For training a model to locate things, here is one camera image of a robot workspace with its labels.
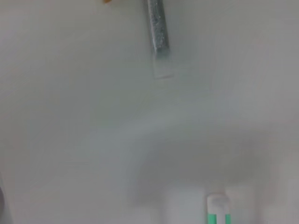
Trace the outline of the silver marker pen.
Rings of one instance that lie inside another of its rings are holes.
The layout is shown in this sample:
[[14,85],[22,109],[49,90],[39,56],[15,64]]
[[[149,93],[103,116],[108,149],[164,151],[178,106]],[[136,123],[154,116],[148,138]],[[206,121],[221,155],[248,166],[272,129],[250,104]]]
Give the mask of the silver marker pen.
[[163,0],[146,0],[154,77],[172,76],[170,43]]

